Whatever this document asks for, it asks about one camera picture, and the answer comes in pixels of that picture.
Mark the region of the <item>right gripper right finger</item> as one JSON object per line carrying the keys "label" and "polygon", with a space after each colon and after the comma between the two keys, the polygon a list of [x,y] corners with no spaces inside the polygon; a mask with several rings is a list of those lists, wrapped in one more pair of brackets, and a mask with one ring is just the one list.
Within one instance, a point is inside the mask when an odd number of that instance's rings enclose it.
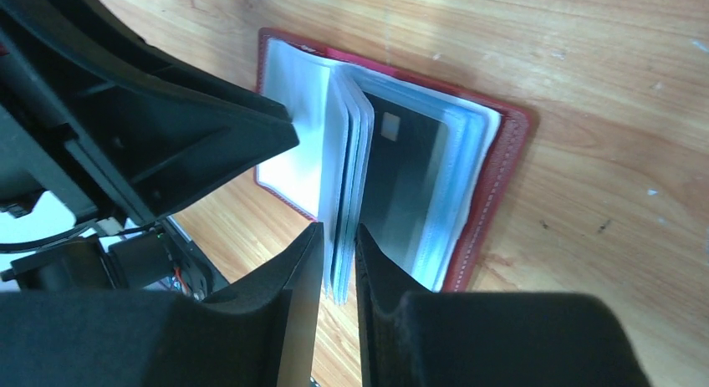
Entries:
{"label": "right gripper right finger", "polygon": [[625,331],[582,293],[434,293],[364,226],[356,290],[365,386],[647,386]]}

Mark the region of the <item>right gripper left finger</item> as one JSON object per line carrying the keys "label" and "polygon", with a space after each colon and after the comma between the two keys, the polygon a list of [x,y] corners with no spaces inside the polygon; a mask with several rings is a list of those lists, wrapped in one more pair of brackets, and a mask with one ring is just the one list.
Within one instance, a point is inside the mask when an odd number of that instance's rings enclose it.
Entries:
{"label": "right gripper left finger", "polygon": [[113,289],[95,238],[38,254],[50,283],[1,296],[4,386],[307,386],[324,255],[308,225],[197,301]]}

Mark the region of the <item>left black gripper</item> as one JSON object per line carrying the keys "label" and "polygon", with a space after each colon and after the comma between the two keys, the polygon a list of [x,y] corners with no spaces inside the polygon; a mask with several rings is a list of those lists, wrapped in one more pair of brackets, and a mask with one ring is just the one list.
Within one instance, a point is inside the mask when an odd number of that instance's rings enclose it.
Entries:
{"label": "left black gripper", "polygon": [[146,225],[298,144],[283,105],[150,46],[99,0],[1,0],[1,207]]}

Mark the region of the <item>dark VIP credit card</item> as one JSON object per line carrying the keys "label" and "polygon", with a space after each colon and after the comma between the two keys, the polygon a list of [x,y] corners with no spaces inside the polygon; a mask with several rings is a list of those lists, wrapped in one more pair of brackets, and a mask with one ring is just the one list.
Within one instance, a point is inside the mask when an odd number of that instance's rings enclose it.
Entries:
{"label": "dark VIP credit card", "polygon": [[411,273],[448,129],[434,105],[365,94],[375,112],[360,221],[381,251]]}

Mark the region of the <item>red leather card holder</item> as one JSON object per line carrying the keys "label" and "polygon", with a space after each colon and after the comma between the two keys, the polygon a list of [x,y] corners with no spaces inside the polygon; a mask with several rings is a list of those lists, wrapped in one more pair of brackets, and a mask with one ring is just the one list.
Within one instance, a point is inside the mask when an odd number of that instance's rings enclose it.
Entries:
{"label": "red leather card holder", "polygon": [[254,179],[325,227],[324,287],[348,297],[375,112],[365,94],[441,110],[448,129],[411,275],[433,292],[470,281],[487,232],[528,142],[528,112],[501,99],[275,28],[259,31],[258,92],[282,104],[299,143],[257,166]]}

